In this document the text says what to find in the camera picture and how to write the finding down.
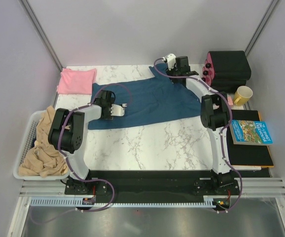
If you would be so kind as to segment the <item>blue t-shirt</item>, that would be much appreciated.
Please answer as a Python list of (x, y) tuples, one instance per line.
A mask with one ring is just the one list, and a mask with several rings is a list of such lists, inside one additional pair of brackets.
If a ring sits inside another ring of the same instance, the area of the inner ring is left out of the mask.
[(121, 82), (119, 85), (93, 84), (93, 94), (100, 89), (115, 93), (116, 104), (126, 103), (125, 115), (113, 120), (98, 119), (89, 122), (90, 130), (130, 128), (161, 122), (197, 117), (200, 115), (199, 98), (180, 83), (172, 83), (162, 76), (164, 63), (151, 66), (153, 77)]

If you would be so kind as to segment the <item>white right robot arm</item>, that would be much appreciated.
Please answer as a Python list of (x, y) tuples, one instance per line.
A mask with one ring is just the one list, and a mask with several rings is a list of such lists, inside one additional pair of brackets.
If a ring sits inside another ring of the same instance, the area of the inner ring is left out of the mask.
[(200, 119), (209, 134), (213, 155), (212, 177), (208, 186), (218, 195), (239, 194), (238, 181), (234, 178), (234, 168), (228, 156), (227, 129), (232, 121), (232, 112), (226, 94), (212, 89), (196, 72), (192, 72), (188, 57), (176, 57), (171, 53), (162, 60), (167, 64), (167, 77), (173, 83), (182, 83), (200, 99)]

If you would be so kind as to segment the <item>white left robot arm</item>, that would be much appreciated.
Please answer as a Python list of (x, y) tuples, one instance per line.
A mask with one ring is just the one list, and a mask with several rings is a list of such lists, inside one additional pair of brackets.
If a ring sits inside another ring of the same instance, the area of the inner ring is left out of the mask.
[(103, 90), (94, 98), (94, 104), (72, 110), (59, 108), (49, 130), (48, 142), (63, 156), (70, 170), (69, 180), (76, 182), (76, 189), (88, 194), (93, 182), (88, 177), (89, 168), (84, 162), (85, 145), (89, 122), (97, 119), (112, 118), (115, 93)]

